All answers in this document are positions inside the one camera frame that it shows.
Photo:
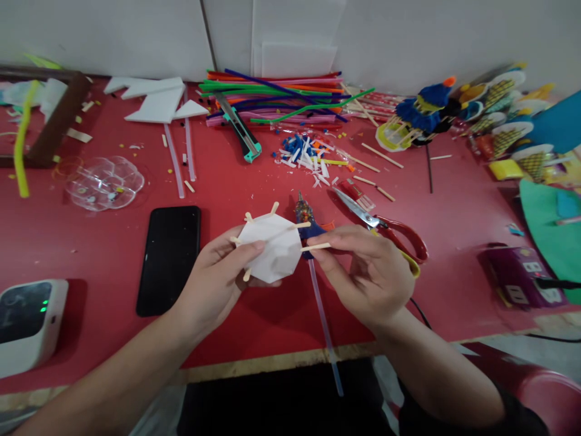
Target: green box cutter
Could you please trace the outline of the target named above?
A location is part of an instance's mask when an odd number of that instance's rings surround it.
[[[226,119],[234,128],[236,136],[238,136],[238,139],[240,140],[244,160],[251,164],[252,161],[262,153],[262,146],[258,143],[250,130],[248,130],[248,127],[246,127],[242,118],[238,116],[236,108],[230,106],[228,100],[224,97],[224,94],[221,92],[215,92],[214,95],[224,111],[224,119]]]

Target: wooden table edge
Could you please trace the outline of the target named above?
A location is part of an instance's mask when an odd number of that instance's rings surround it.
[[[581,311],[564,314],[543,315],[535,318],[538,327],[514,332],[479,338],[466,339],[455,343],[478,342],[482,339],[504,337],[508,335],[522,335],[528,333],[555,334],[560,329],[570,326],[581,326]],[[351,360],[361,357],[372,357],[381,354],[376,342],[365,342],[353,345],[342,345],[335,348],[337,359]],[[173,385],[207,382],[220,378],[239,377],[241,375],[259,374],[261,372],[281,371],[284,369],[300,368],[302,366],[328,363],[329,353],[326,349],[278,354],[267,357],[239,360],[237,362],[218,363],[216,365],[198,366],[196,368],[181,369],[171,380]],[[0,412],[18,411],[28,408],[40,408],[49,400],[60,394],[68,386],[37,389],[34,391],[18,392],[0,395]]]

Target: black smartphone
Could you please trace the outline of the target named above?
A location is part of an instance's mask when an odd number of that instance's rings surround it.
[[[136,312],[162,315],[180,296],[200,252],[200,208],[154,209],[149,217]]]

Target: clear plastic container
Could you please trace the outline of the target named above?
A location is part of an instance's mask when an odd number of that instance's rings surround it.
[[[127,206],[144,184],[145,178],[124,157],[94,157],[77,168],[65,189],[73,203],[99,212]]]

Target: white device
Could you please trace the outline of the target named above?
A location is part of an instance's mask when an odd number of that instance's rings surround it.
[[[53,355],[67,291],[66,280],[50,279],[0,294],[0,378],[28,371]]]

